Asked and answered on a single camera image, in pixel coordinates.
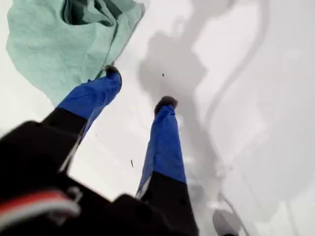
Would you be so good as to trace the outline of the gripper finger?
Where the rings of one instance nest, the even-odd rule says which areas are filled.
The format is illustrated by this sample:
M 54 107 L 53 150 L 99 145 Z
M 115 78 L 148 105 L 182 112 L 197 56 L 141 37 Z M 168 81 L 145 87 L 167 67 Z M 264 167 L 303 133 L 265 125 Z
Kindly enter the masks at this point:
M 112 65 L 105 76 L 75 87 L 44 120 L 44 123 L 85 137 L 95 119 L 109 105 L 122 87 L 122 77 Z
M 155 106 L 142 176 L 136 196 L 170 215 L 192 216 L 175 109 L 164 96 Z

